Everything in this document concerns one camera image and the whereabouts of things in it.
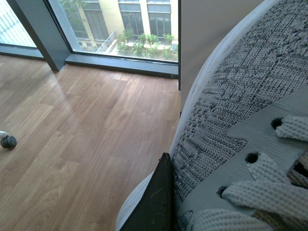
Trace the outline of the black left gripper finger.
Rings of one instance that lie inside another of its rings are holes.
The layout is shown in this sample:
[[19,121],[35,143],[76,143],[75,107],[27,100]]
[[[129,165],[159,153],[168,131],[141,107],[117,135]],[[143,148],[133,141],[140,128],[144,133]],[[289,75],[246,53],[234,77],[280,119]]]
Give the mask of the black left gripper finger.
[[119,211],[121,231],[172,231],[173,165],[163,153],[153,173],[127,197]]

